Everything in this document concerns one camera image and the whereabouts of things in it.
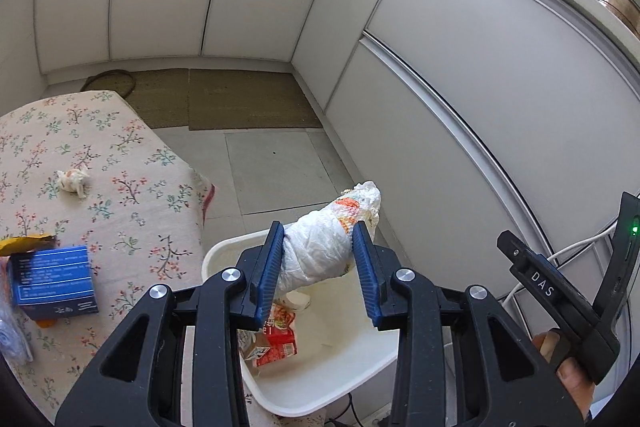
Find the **right hand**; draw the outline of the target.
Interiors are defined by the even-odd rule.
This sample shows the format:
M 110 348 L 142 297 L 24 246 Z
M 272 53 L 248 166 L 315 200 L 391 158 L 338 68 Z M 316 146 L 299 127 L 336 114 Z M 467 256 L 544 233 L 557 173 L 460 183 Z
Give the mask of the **right hand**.
M 560 335 L 552 331 L 538 334 L 533 338 L 534 346 L 548 363 L 551 363 L 552 355 L 559 341 Z M 574 358 L 564 360 L 559 366 L 556 376 L 559 377 L 574 399 L 580 413 L 582 413 L 582 418 L 587 419 L 596 385 L 590 381 Z

